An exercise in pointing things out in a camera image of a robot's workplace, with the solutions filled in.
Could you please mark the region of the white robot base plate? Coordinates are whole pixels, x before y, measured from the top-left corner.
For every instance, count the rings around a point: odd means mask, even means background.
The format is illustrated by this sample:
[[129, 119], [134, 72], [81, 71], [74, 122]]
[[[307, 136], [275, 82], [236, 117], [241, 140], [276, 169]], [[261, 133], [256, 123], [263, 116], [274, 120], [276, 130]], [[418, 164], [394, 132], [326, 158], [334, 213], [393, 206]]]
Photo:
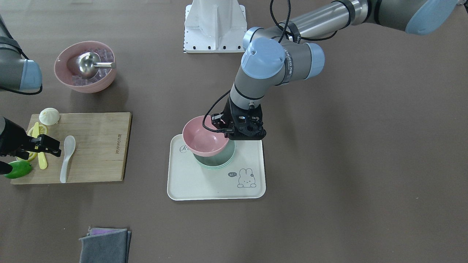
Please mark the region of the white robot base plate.
[[244, 52], [246, 9], [237, 0], [194, 0], [185, 7], [184, 26], [186, 53]]

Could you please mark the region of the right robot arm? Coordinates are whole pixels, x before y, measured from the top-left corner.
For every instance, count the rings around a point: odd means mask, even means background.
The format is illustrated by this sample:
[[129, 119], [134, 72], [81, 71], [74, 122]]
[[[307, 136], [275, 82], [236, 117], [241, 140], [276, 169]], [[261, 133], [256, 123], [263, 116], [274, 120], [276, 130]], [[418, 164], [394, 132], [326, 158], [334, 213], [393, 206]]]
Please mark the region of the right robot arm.
[[[37, 62], [30, 60], [1, 19], [0, 40], [0, 87], [20, 95], [36, 95], [42, 92], [42, 72]], [[60, 142], [48, 135], [38, 138], [28, 136], [26, 131], [13, 121], [0, 118], [1, 156], [28, 158], [29, 152], [44, 152], [61, 156]]]

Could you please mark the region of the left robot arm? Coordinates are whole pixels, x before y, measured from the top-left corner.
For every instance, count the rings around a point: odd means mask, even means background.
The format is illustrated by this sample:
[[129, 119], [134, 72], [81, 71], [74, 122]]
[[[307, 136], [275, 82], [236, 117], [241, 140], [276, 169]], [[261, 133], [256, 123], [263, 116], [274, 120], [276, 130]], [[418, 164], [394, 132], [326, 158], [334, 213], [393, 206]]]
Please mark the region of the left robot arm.
[[408, 34], [434, 32], [451, 15], [457, 0], [334, 0], [317, 10], [287, 19], [268, 29], [250, 28], [244, 35], [244, 55], [224, 110], [206, 113], [213, 133], [230, 140], [261, 140], [266, 136], [261, 100], [268, 88], [306, 80], [325, 64], [316, 43], [350, 25], [373, 23]]

